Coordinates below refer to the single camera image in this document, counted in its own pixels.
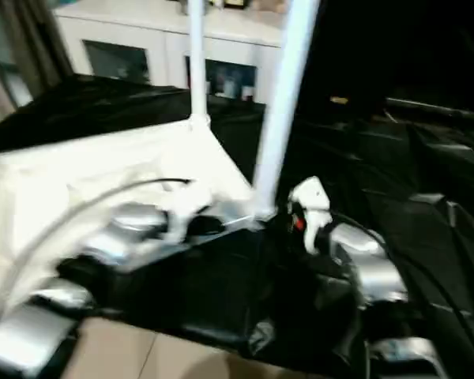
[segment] tile floor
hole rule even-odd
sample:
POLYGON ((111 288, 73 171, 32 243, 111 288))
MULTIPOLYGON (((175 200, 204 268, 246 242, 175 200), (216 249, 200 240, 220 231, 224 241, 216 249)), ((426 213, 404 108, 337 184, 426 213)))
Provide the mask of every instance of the tile floor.
POLYGON ((84 333, 63 379, 306 379, 301 373, 111 321, 91 320, 84 333))

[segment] glass cabinet door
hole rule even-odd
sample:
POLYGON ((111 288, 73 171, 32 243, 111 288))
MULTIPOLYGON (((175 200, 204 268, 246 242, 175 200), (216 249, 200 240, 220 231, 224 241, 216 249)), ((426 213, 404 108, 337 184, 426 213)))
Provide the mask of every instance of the glass cabinet door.
POLYGON ((140 47, 84 41, 93 74, 133 83, 150 83, 145 50, 140 47))
MULTIPOLYGON (((190 57, 186 59, 186 86, 190 87, 190 57)), ((256 92, 255 66, 239 63, 205 60, 205 85, 207 93, 229 99, 254 102, 256 92)))
POLYGON ((76 73, 169 84, 162 32, 69 17, 57 22, 76 73))

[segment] black plastic sheet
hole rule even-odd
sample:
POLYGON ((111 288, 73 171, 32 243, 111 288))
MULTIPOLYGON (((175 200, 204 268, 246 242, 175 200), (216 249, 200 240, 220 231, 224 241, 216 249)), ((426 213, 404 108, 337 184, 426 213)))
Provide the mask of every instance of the black plastic sheet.
MULTIPOLYGON (((213 132, 249 180, 263 112, 261 105, 209 97, 213 132)), ((186 90, 74 77, 0 124, 0 152, 189 113, 186 90)), ((466 377, 474 370, 474 122, 398 114, 408 121, 346 118, 319 125, 295 118, 278 202, 317 175, 332 208, 380 232, 392 252, 429 270, 463 322, 431 280, 396 257, 450 374, 466 377)), ((363 337, 352 297, 319 309, 322 284, 289 255, 280 230, 271 225, 267 235, 232 236, 231 243, 219 241, 138 273, 122 320, 296 370, 358 377, 363 337), (155 304, 151 312, 144 302, 155 304)))

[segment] white panel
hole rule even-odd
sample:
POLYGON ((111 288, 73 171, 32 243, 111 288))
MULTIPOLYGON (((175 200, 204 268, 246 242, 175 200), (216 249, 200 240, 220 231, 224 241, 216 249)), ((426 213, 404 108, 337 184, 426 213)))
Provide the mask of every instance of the white panel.
POLYGON ((167 52, 167 75, 169 84, 178 88, 188 88, 188 76, 184 59, 188 51, 188 36, 184 34, 165 33, 165 50, 167 52))
POLYGON ((223 39, 205 39, 205 57, 214 61, 258 66, 257 45, 223 39))
POLYGON ((280 59, 281 49, 278 47, 260 46, 257 78, 256 78, 256 103, 267 104, 273 90, 274 73, 280 59))
POLYGON ((92 74, 83 44, 83 40, 90 40, 144 49, 151 84, 168 84, 163 32, 76 18, 58 17, 57 20, 76 73, 92 74))

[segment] white pole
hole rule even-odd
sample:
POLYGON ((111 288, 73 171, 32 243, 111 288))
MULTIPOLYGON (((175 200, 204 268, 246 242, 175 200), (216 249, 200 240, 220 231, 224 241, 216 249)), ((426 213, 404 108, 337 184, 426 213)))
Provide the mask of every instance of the white pole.
POLYGON ((188 0, 190 16, 190 77, 191 117, 194 122, 206 122, 205 98, 204 13, 206 0, 188 0))
POLYGON ((280 64, 274 81, 276 85, 267 106, 254 172, 254 210, 260 218, 268 218, 275 213, 277 182, 283 166, 319 2, 320 0, 294 0, 288 12, 280 64))

